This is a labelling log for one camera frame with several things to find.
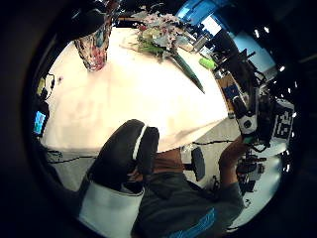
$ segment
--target window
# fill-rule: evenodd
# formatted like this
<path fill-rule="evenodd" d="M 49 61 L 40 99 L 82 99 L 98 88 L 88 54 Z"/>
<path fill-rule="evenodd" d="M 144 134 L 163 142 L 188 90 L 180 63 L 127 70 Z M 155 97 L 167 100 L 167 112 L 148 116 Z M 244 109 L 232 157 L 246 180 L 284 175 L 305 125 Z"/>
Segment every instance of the window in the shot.
<path fill-rule="evenodd" d="M 221 30 L 219 24 L 211 16 L 208 16 L 201 23 L 205 26 L 204 30 L 206 29 L 213 36 L 215 36 Z"/>

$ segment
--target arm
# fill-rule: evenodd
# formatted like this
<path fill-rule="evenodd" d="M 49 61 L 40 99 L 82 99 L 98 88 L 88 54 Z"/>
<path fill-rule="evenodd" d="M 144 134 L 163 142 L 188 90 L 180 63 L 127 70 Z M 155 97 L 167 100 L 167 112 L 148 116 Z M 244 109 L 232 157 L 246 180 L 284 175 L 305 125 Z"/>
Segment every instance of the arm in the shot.
<path fill-rule="evenodd" d="M 219 164 L 220 186 L 226 187 L 237 180 L 236 164 L 238 159 L 246 152 L 248 146 L 243 144 L 243 139 L 239 136 L 221 154 Z"/>

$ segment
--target wire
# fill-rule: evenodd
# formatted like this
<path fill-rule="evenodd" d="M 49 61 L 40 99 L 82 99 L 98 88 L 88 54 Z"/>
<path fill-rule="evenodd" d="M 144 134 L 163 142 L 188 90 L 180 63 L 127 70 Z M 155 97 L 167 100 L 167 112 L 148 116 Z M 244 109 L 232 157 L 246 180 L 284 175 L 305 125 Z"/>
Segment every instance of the wire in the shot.
<path fill-rule="evenodd" d="M 76 160 L 79 160 L 79 159 L 82 159 L 82 158 L 89 158 L 89 159 L 97 159 L 96 157 L 92 157 L 92 156 L 86 156 L 86 157 L 76 157 L 76 158 L 72 158 L 72 159 L 69 159 L 69 160 L 64 160 L 64 161 L 56 161 L 56 162 L 49 162 L 49 164 L 62 164 L 62 163 L 68 163 L 68 162 L 72 162 L 72 161 L 76 161 Z"/>
<path fill-rule="evenodd" d="M 46 100 L 48 100 L 48 99 L 51 97 L 52 92 L 53 92 L 53 87 L 55 86 L 55 75 L 52 74 L 52 73 L 49 73 L 49 72 L 48 72 L 48 75 L 49 75 L 49 76 L 52 76 L 53 79 L 52 79 L 52 81 L 51 81 L 51 92 L 50 92 L 50 95 L 46 98 Z"/>
<path fill-rule="evenodd" d="M 231 140 L 225 140 L 225 141 L 211 141 L 207 143 L 198 143 L 198 142 L 193 142 L 192 144 L 198 145 L 198 146 L 207 146 L 207 145 L 212 145 L 212 144 L 217 144 L 217 143 L 229 143 L 229 142 L 234 142 Z"/>
<path fill-rule="evenodd" d="M 50 95 L 46 98 L 46 100 L 48 100 L 51 97 L 52 92 L 53 92 L 53 90 L 51 90 Z"/>
<path fill-rule="evenodd" d="M 261 150 L 259 150 L 258 148 L 254 147 L 254 146 L 251 146 L 251 148 L 252 148 L 254 151 L 258 152 L 258 153 L 262 153 L 263 151 L 266 150 L 267 146 L 264 146 L 264 148 L 261 149 Z"/>

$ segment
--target desk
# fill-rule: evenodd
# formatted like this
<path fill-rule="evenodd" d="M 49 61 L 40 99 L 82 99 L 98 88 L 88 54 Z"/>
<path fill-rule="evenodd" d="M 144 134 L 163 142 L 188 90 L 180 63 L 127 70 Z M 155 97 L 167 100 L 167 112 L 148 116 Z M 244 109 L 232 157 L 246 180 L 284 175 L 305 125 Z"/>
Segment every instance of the desk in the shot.
<path fill-rule="evenodd" d="M 179 49 L 205 94 L 171 59 L 158 63 L 152 55 L 122 47 L 135 31 L 113 28 L 107 63 L 96 72 L 86 70 L 73 43 L 58 56 L 50 73 L 62 81 L 48 100 L 44 146 L 95 154 L 120 125 L 138 119 L 158 127 L 163 152 L 195 141 L 227 117 L 221 91 L 212 72 L 199 64 L 200 55 Z"/>

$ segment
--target wall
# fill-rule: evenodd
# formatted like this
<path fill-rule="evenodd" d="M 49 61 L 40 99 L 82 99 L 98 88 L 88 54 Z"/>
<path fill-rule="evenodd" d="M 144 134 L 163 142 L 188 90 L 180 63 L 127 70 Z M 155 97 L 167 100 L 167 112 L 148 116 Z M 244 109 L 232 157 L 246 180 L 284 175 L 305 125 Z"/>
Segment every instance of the wall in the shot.
<path fill-rule="evenodd" d="M 244 49 L 247 49 L 248 55 L 252 52 L 256 52 L 250 60 L 259 71 L 265 72 L 275 66 L 274 60 L 271 58 L 266 49 L 261 48 L 259 44 L 247 33 L 241 32 L 233 40 L 240 52 Z"/>

